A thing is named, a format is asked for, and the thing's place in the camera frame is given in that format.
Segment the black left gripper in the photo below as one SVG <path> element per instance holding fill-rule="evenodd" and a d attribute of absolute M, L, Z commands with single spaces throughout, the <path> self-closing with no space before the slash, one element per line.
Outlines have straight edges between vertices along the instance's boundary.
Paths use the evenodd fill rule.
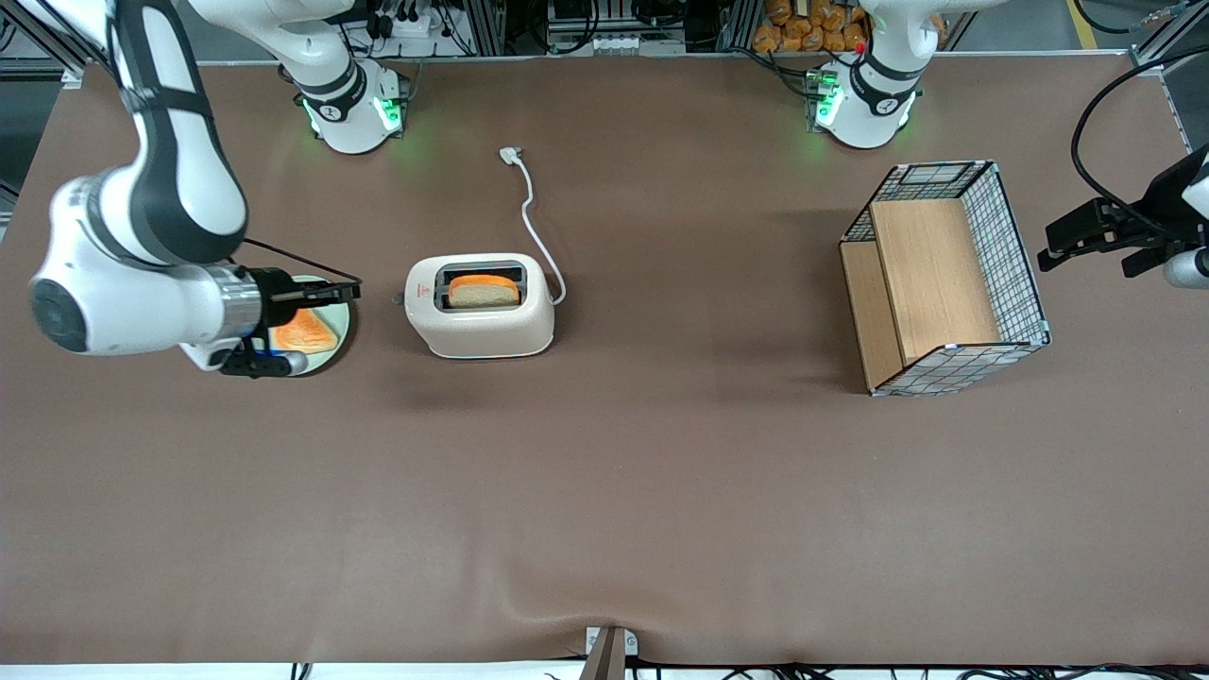
<path fill-rule="evenodd" d="M 1105 197 L 1089 198 L 1049 224 L 1046 237 L 1046 248 L 1037 253 L 1042 273 L 1076 257 L 1130 248 L 1121 270 L 1126 277 L 1139 277 L 1186 250 L 1182 189 L 1150 186 L 1126 207 Z"/>

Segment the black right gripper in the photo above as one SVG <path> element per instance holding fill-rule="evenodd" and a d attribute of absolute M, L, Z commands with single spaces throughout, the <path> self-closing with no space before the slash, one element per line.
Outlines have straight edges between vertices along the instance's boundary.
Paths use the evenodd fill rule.
<path fill-rule="evenodd" d="M 290 322 L 301 307 L 349 304 L 360 296 L 360 283 L 303 280 L 297 282 L 280 267 L 248 267 L 260 299 L 258 328 L 274 328 Z"/>

